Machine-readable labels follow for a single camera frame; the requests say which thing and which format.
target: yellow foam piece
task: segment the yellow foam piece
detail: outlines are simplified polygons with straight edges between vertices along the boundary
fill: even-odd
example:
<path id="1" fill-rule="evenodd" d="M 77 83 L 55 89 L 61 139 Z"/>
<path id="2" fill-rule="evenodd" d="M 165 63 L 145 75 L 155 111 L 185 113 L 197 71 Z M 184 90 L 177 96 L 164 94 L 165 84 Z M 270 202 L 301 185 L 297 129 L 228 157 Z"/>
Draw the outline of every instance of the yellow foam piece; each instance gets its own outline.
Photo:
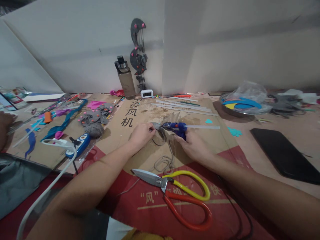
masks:
<path id="1" fill-rule="evenodd" d="M 234 106 L 236 105 L 237 103 L 230 103 L 230 104 L 225 104 L 225 106 L 227 108 L 230 108 L 230 109 L 234 109 Z"/>

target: metal bowl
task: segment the metal bowl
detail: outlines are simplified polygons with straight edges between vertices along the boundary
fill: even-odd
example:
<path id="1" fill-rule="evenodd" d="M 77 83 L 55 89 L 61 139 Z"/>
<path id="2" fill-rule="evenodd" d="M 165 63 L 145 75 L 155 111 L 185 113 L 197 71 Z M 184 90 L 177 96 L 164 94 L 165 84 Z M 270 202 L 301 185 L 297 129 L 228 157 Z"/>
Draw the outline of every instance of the metal bowl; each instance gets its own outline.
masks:
<path id="1" fill-rule="evenodd" d="M 222 102 L 222 99 L 226 98 L 227 96 L 228 96 L 228 93 L 221 95 L 220 98 L 219 98 L 219 102 L 220 102 L 221 105 L 222 105 L 222 109 L 223 109 L 226 113 L 228 113 L 229 115 L 231 115 L 231 116 L 235 116 L 235 117 L 248 117 L 248 116 L 254 116 L 254 115 L 263 115 L 263 114 L 267 114 L 267 113 L 270 112 L 270 110 L 268 110 L 268 111 L 265 111 L 265 112 L 262 112 L 262 113 L 252 114 L 252 113 L 240 112 L 240 111 L 237 111 L 236 109 L 227 108 L 225 105 L 223 105 L 223 102 Z"/>

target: smartphone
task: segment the smartphone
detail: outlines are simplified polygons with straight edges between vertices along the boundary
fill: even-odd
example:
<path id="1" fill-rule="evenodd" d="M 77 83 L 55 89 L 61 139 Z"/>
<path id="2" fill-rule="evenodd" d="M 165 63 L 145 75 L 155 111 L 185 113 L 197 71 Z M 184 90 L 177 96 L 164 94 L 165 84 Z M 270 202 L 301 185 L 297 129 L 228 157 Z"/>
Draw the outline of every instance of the smartphone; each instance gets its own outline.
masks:
<path id="1" fill-rule="evenodd" d="M 5 106 L 8 111 L 18 110 L 2 93 L 0 93 L 0 103 Z"/>
<path id="2" fill-rule="evenodd" d="M 250 131 L 281 175 L 320 185 L 320 172 L 281 132 L 260 128 Z"/>

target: scissor handle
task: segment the scissor handle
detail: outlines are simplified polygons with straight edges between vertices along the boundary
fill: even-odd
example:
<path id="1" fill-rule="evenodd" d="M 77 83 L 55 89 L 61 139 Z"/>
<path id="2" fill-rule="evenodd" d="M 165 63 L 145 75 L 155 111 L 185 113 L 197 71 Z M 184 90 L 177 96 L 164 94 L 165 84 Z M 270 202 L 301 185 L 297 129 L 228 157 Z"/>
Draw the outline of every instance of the scissor handle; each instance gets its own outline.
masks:
<path id="1" fill-rule="evenodd" d="M 195 197 L 196 199 L 199 199 L 201 201 L 208 201 L 210 199 L 210 191 L 208 186 L 206 185 L 206 183 L 196 174 L 194 174 L 193 172 L 189 172 L 189 171 L 185 171 L 185 170 L 180 170 L 180 171 L 176 171 L 170 175 L 165 175 L 162 176 L 162 178 L 165 177 L 175 177 L 178 175 L 189 175 L 191 177 L 193 177 L 194 179 L 196 179 L 203 187 L 205 195 L 204 196 L 200 196 L 199 194 L 195 193 L 194 191 L 190 190 L 189 188 L 185 187 L 184 185 L 182 185 L 181 183 L 179 183 L 178 181 L 174 180 L 173 184 L 178 186 L 179 188 L 181 188 L 183 191 L 185 191 L 186 193 L 190 194 L 191 196 Z"/>
<path id="2" fill-rule="evenodd" d="M 196 204 L 196 205 L 202 207 L 205 212 L 205 215 L 206 215 L 204 222 L 202 224 L 189 223 L 187 220 L 185 220 L 178 213 L 177 209 L 175 208 L 174 204 L 171 202 L 170 198 L 176 199 L 176 200 L 181 200 L 184 202 L 193 203 L 193 204 Z M 206 231 L 210 228 L 211 222 L 212 222 L 212 213 L 211 213 L 210 209 L 208 208 L 208 206 L 204 202 L 202 202 L 196 198 L 187 196 L 187 195 L 179 195 L 179 194 L 171 193 L 169 191 L 165 192 L 164 200 L 166 201 L 167 205 L 169 206 L 169 208 L 173 212 L 174 216 L 187 228 L 194 230 L 194 231 Z"/>

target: bow prop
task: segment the bow prop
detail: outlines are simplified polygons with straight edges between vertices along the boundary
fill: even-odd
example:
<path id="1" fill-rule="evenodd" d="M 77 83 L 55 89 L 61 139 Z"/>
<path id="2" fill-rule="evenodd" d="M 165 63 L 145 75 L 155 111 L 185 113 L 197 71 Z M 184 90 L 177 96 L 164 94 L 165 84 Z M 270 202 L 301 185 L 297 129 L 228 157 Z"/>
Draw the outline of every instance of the bow prop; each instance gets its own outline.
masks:
<path id="1" fill-rule="evenodd" d="M 145 23 L 139 19 L 135 18 L 131 23 L 131 39 L 134 44 L 134 49 L 130 53 L 130 63 L 132 67 L 137 71 L 134 75 L 136 75 L 136 79 L 139 81 L 139 89 L 146 90 L 146 82 L 144 79 L 144 71 L 147 70 L 147 55 L 144 49 L 144 39 L 143 39 L 143 29 L 146 28 Z"/>

